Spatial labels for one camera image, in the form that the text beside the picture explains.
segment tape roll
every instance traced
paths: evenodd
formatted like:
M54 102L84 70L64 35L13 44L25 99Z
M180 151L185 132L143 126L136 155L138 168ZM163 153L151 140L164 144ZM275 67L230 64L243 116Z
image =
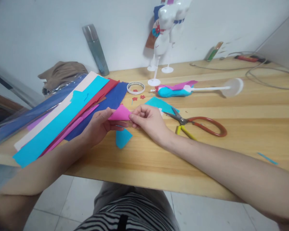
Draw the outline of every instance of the tape roll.
M139 86L143 87L143 89L141 91L131 91L129 88L133 85L139 85ZM127 92L132 94L132 95L139 95L145 91L145 86L140 82L130 82L126 88L127 88Z

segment white floor tile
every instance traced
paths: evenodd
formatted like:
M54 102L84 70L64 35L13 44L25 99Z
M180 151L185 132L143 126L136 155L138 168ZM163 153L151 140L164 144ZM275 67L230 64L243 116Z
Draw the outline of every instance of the white floor tile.
M244 207L257 231L279 231L278 224L275 221L262 215L250 205L244 204Z
M33 209L24 231L54 231L59 216Z
M61 216L80 222L91 216L94 198L99 193L102 183L98 180L74 177Z
M55 231L74 231L80 222L60 217Z
M171 198L171 192L170 192L170 191L164 191L164 193L165 193L165 195L166 195L166 197L167 197L167 199L168 199L168 201L169 201L169 204L171 205L172 210L174 211L174 209L173 209L173 203L172 203L172 198Z
M255 231L241 203L172 192L181 231Z
M60 176L42 193L34 208L60 215L73 178L67 175Z

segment hand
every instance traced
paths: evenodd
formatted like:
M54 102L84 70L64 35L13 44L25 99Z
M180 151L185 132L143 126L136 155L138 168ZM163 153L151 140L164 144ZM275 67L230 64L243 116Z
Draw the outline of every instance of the hand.
M140 126L159 145L174 134L167 128L157 107L141 104L129 115L129 118L133 122L133 128Z
M108 107L106 110L94 113L88 126L80 134L88 145L93 147L99 144L109 131L123 131L123 127L128 127L125 122L108 120L114 111L114 109Z

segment red scissors handle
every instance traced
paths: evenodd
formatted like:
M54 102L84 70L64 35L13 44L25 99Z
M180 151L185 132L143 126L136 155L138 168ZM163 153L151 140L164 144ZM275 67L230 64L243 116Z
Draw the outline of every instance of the red scissors handle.
M221 132L218 134L218 133L216 133L216 132L208 129L207 127L201 125L200 123L194 122L194 120L198 120L198 119L200 119L200 120L205 120L205 121L208 121L208 122L214 124L216 127L219 128L219 130L220 130ZM187 119L187 121L188 121L188 122L191 122L193 125L195 125L195 126L197 126L197 127L200 127L202 130L204 130L204 131L206 131L206 132L208 132L208 133L210 133L210 134L212 134L212 135L214 135L214 136L224 137L224 136L227 135L227 130L226 130L226 128L225 128L223 125L221 125L219 122L217 122L217 121L215 121L215 120L213 120L213 119L199 116L199 117L189 118L189 119Z

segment yellow handle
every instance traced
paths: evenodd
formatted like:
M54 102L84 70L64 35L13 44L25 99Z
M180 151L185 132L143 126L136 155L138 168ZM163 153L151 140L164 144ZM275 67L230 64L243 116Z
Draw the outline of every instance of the yellow handle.
M184 125L180 126L180 130L182 130L190 139L196 140L196 138L185 129Z
M181 126L177 126L176 134L177 134L177 135L180 135L180 131L181 131Z

